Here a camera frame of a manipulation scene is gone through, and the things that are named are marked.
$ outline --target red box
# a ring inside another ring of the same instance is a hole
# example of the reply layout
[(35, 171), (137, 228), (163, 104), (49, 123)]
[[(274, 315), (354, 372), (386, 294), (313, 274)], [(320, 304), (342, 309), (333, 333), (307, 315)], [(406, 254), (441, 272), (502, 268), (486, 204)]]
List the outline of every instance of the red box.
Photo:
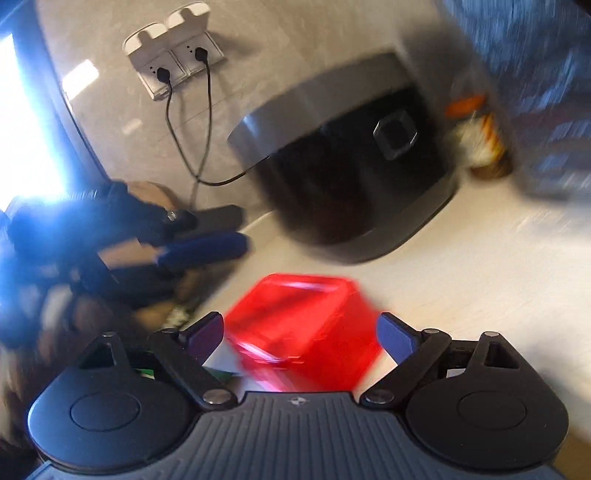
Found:
[(245, 370), (269, 390), (350, 391), (381, 350), (378, 316), (352, 280), (273, 274), (224, 324)]

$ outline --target black kitchen appliance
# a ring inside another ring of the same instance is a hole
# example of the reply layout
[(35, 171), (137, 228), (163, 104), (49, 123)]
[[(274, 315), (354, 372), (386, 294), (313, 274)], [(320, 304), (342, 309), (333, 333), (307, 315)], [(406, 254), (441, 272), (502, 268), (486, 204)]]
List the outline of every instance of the black kitchen appliance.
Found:
[(223, 337), (216, 312), (143, 346), (103, 334), (31, 407), (48, 461), (30, 480), (562, 478), (551, 462), (566, 409), (502, 335), (452, 340), (390, 313), (377, 334), (398, 366), (359, 403), (349, 392), (239, 402), (201, 366)]
[(343, 262), (400, 246), (455, 190), (436, 121), (392, 53), (323, 73), (228, 141), (293, 238)]

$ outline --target white electrical socket box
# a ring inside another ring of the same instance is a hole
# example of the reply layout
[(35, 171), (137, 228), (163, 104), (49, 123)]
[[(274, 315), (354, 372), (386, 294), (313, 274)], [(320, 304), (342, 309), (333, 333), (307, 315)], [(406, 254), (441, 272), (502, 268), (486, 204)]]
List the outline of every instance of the white electrical socket box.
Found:
[(155, 100), (162, 98), (168, 91), (168, 86), (158, 80), (156, 72), (159, 67), (165, 68), (170, 72), (170, 83), (172, 85), (179, 84), (187, 77), (184, 70), (169, 51), (164, 51), (158, 57), (149, 61), (138, 70), (138, 74), (142, 83)]
[(207, 50), (207, 62), (210, 66), (223, 59), (222, 51), (207, 32), (191, 37), (173, 48), (174, 56), (183, 66), (188, 76), (200, 72), (205, 68), (202, 61), (195, 59), (195, 48), (198, 47)]
[(204, 2), (186, 5), (171, 13), (165, 24), (150, 24), (123, 43), (124, 53), (153, 100), (162, 98), (167, 91), (156, 78), (158, 67), (170, 71), (175, 86), (205, 68), (195, 59), (195, 48), (207, 50), (210, 65), (224, 58), (206, 31), (210, 11)]

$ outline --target black plug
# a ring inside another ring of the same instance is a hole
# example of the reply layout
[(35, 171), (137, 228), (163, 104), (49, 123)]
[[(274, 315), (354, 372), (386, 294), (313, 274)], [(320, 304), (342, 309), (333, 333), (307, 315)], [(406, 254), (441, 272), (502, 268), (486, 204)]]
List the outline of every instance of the black plug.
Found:
[(195, 48), (195, 60), (207, 63), (207, 50), (205, 48)]
[(162, 67), (158, 67), (158, 70), (156, 70), (156, 78), (159, 82), (168, 85), (170, 84), (170, 71), (167, 69), (163, 69)]

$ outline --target bottle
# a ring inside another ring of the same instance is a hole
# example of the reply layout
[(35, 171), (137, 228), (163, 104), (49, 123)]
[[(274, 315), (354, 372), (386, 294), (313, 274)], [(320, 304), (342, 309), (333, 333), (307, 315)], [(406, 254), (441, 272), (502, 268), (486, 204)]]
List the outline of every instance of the bottle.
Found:
[(486, 93), (477, 92), (475, 69), (458, 76), (452, 86), (452, 102), (446, 116), (453, 122), (452, 136), (458, 153), (473, 177), (492, 180), (512, 171), (509, 152), (501, 138)]

